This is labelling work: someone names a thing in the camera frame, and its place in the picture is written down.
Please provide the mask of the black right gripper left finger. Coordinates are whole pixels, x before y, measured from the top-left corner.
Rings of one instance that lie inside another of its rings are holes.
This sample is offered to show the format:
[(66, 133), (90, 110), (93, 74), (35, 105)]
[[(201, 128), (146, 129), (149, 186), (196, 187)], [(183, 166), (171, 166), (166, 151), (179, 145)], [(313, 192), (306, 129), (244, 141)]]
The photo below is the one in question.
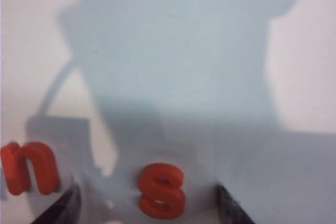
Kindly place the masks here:
[(74, 183), (32, 223), (79, 223), (81, 203), (80, 187), (77, 183)]

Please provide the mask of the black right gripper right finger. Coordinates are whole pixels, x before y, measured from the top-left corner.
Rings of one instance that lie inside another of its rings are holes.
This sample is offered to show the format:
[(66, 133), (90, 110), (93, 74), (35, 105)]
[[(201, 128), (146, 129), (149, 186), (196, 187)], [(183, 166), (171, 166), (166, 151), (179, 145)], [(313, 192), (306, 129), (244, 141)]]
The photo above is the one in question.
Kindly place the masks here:
[(217, 184), (215, 188), (220, 224), (255, 224), (223, 185)]

